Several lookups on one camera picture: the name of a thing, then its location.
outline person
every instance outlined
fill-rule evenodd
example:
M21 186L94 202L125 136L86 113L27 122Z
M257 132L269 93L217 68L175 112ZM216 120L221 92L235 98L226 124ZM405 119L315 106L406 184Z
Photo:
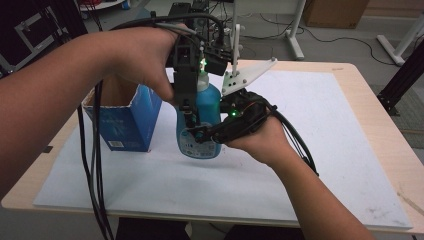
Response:
M177 34L131 28L87 34L0 80L0 197L16 183L103 77L120 77L152 88L172 102L165 72ZM306 239L373 239L299 159L280 122L269 117L249 136L227 143L268 165L280 178Z

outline cardboard box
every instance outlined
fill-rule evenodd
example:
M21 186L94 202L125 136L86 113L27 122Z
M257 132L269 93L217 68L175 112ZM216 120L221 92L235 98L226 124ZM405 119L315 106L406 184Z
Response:
M94 90L83 102L92 119ZM100 134L112 151L149 151L162 100L150 88L117 77L105 79Z
M369 0L307 0L303 19L308 27L356 28Z

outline green led light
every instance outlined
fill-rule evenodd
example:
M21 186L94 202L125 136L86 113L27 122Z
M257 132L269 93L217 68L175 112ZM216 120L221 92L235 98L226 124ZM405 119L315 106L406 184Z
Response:
M239 115L239 112L237 110L233 110L230 112L231 117L237 117Z

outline gray floor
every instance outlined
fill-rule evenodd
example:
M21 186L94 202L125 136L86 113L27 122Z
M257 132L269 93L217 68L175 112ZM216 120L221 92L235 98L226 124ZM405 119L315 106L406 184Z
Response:
M129 11L123 11L119 7L99 11L101 22L105 29L109 29L119 22L134 19L140 13L140 7L145 6L148 10L158 11L158 15L166 14L170 7L167 1L139 1L138 7ZM227 12L230 14L230 5L227 4ZM221 17L221 9L217 9L214 15ZM270 21L289 23L292 16L264 14L265 19ZM358 38L367 42L373 48L375 57L379 60L391 63L391 59L384 52L376 40L377 34L385 35L396 46L404 34L412 26L414 19L402 18L376 18L363 17L357 29L320 29L308 28L316 37L323 40L338 37ZM92 21L87 20L89 31L96 31ZM285 26L267 23L259 14L246 14L239 18L239 23L246 27L242 32L244 36L271 36L281 33ZM315 40L309 33L299 30L297 39L305 55L304 61L310 62L344 62L354 64L369 84L386 85L394 74L399 70L396 66L384 65L373 60L370 50L364 44L353 40L340 40L333 43L322 43ZM243 59L269 59L274 56L279 60L294 60L286 39L277 37L267 40L253 40L241 38L244 51ZM404 56L411 54L408 48ZM413 86L414 91L424 102L424 76ZM424 150L414 149L421 161L424 162ZM112 228L116 229L117 219L110 219ZM229 225L217 224L221 230L228 231ZM208 223L193 223L192 239L223 239L224 234L214 229ZM398 235L389 233L376 233L378 239L412 239L411 235ZM102 239L94 217L81 214L56 214L39 212L17 212L0 208L0 239Z

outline black cable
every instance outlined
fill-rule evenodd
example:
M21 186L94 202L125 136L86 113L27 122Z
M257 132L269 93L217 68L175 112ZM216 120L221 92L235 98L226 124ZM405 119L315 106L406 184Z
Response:
M292 22L291 23L289 23L289 24L287 24L287 23L279 23L279 22L273 22L273 21L270 21L270 20L268 20L268 19L266 19L262 14L260 14L260 16L261 16L261 18L262 18L262 20L264 20L265 22L268 22L268 23L272 23L272 24L277 24L277 25L279 25L279 24L281 24L281 25L291 25L292 24ZM377 62L379 62L379 63L382 63L382 64L386 64L386 65L396 65L396 64L393 64L393 63L386 63L386 62L383 62L383 61L381 61L381 60L378 60L375 56L374 56L374 54L373 54L373 49L372 49L372 47L371 47L371 45L369 45L367 42L365 42L365 41L362 41L362 40L360 40L360 39L357 39L357 38L351 38L351 37L340 37L340 38L336 38L336 39L333 39L333 40L321 40L321 39L319 39L319 38L317 38L309 29L307 29L307 28L304 28L304 27L298 27L298 29L301 29L302 30L302 32L301 33L296 33L296 34L302 34L302 33L304 33L305 31L308 31L310 34L311 34L311 36L313 37L313 38L315 38L317 41L319 41L319 42L335 42L335 41L338 41L338 40L343 40L343 39L346 39L346 40L354 40L354 41L358 41L358 42L361 42L361 43L363 43L363 44L365 44L365 45L367 45L368 46L368 48L370 49L370 53L371 53L371 57L375 60L375 61L377 61Z
M218 39L216 41L217 41L218 44L224 43L224 25L222 24L222 22L218 18L216 18L212 15L206 14L206 13L190 13L190 14L163 16L163 17L155 17L155 18L142 18L142 19L137 19L137 20L133 20L133 21L129 21L129 22L120 24L120 25L112 28L111 30L118 30L118 29L124 29L124 28L132 28L132 27L141 27L141 26L154 27L155 23L159 23L159 22L172 22L172 21L176 21L176 20L192 19L192 18L206 18L206 19L210 19L213 22L215 22L216 25L218 26L218 31L219 31Z
M423 33L423 34L421 34L421 36L417 37L417 39L415 40L414 48L412 49L412 52L414 52L414 51L415 51L415 49L417 49L417 43L418 43L418 41L419 41L421 38L423 38L423 37L424 37L424 33Z
M93 21L96 23L99 31L103 31L103 27L102 27L102 24L100 22L99 15L97 14L97 11L96 11L96 5L93 3L93 1L90 0L89 4L84 3L84 7L85 7L85 9L87 9L88 14L93 19Z
M86 175L86 178L87 178L88 188L91 191L91 187L90 187L91 174L90 174L90 170L88 168L88 162L87 162L87 156L86 156L85 130L84 130L83 111L82 111L81 105L79 105L79 107L77 108L77 112L78 112L78 122L79 122L79 129L80 129L82 163L83 163L84 172L85 172L85 175ZM92 207L93 207L93 210L94 210L94 216L96 217L96 221L100 226L101 220L100 220L99 212L97 211L98 207L97 207L97 203L96 203L95 199L93 198L93 196L94 195L90 194L91 204L92 204ZM106 239L106 235L104 234L104 231L102 231L102 235Z
M290 24L288 24L288 26L281 33L279 33L277 35L267 36L267 37L255 37L255 36L240 36L240 37L252 38L252 39L268 39L268 38L279 37L279 36L283 35L287 31L287 29L289 29L289 27L291 26L292 23L293 23L293 21L291 21Z
M196 46L197 48L199 48L200 46L192 39L192 38L190 38L188 35L186 35L186 34L181 34L180 32L178 32L177 31L177 29L174 29L174 28L170 28L170 27L167 27L167 26L163 26L163 25L159 25L159 24L155 24L155 26L156 27L159 27L159 28L163 28L163 29L166 29L166 30L168 30L168 31L171 31L171 32L173 32L173 33L176 33L177 35L179 35L179 36L182 36L182 37L185 37L185 38L187 38L188 40L190 40L191 41L191 43L193 43L193 45L194 46ZM198 34L198 33L196 33L196 34L193 34L193 33L190 33L190 32L186 32L186 33L188 33L188 34L191 34L191 35L193 35L193 36L195 36L195 37L197 37L198 39L200 39L200 40L202 40L202 41L207 41L207 39L205 38L205 37L203 37L202 35L200 35L200 34Z
M216 4L213 6L213 9L209 12L209 14L212 14L212 12L215 11L218 4L219 4L219 2L216 2Z
M317 169L316 169L316 166L315 166L315 162L312 158L312 154L309 151L308 147L306 146L306 143L303 141L300 134L293 127L293 125L290 123L290 121L287 120L287 118L285 118L283 116L283 114L281 114L280 112L277 111L277 107L271 106L269 103L267 103L267 105L268 105L268 109L271 110L271 114L274 117L276 117L287 128L287 130L290 132L290 134L293 136L293 138L296 139L296 141L299 142L299 145L302 147L303 151L305 152L305 154L307 156L307 157L301 157L302 160L304 160L305 163L307 163L309 165L309 167L315 172L315 174L317 176L319 176Z
M335 42L335 41L338 41L338 40L354 40L354 41L358 41L358 42L361 42L361 43L363 43L363 44L365 44L365 45L367 45L368 46L368 48L370 49L370 53L371 53L371 57L372 58L374 58L374 60L376 60L377 62L379 62L379 63L382 63L382 64L386 64L386 65L396 65L396 64L394 64L394 63L386 63L386 62L383 62L383 61L380 61L380 60L378 60L375 56L374 56L374 54L373 54L373 50L372 50L372 47L371 47L371 45L369 45L367 42L365 42L365 41L362 41L362 40L360 40L360 39L357 39L357 38L351 38L351 37L339 37L339 38L335 38L335 39L332 39L332 40L321 40L321 39L319 39L319 38L317 38L309 29L307 29L307 28L305 28L305 30L307 31L307 32L309 32L309 34L311 34L311 36L313 37L313 38L315 38L317 41L319 41L319 42L326 42L326 43L329 43L329 42Z
M102 174L102 159L101 159L101 148L100 148L100 106L101 106L101 93L102 93L103 81L100 81L95 87L95 100L94 100L94 109L96 112L95 121L96 124L93 134L95 135L95 167L96 167L96 185L97 185L97 198L99 203L99 214L102 219L102 224L107 233L109 234L110 239L114 239L112 234L112 229L110 227L107 212L104 204L104 192L103 192L103 174Z
M222 16L222 9L224 9L224 13L225 13L225 19L222 21L222 23L225 23L224 26L226 26L226 23L228 21L228 14L227 14L227 9L225 8L224 2L221 2L221 16Z
M253 49L251 49L251 48L249 48L249 47L246 47L244 44L243 44L243 50L245 50L245 49L247 49L247 50L250 50L254 55L253 55L253 58L254 57L256 57L256 52L255 52L255 50L253 50Z
M290 139L290 141L293 143L294 147L296 148L296 151L299 153L299 156L301 158L304 157L302 150L300 150L299 142L293 139L292 135L290 134L290 131L287 129L286 125L283 125L284 132L286 132L287 137Z
M221 233L223 233L223 234L227 235L227 232L226 232L226 231L224 231L224 230L220 229L219 227L215 226L215 224L213 224L213 223L209 223L209 225L210 225L211 227L213 227L215 230L217 230L218 232L221 232Z

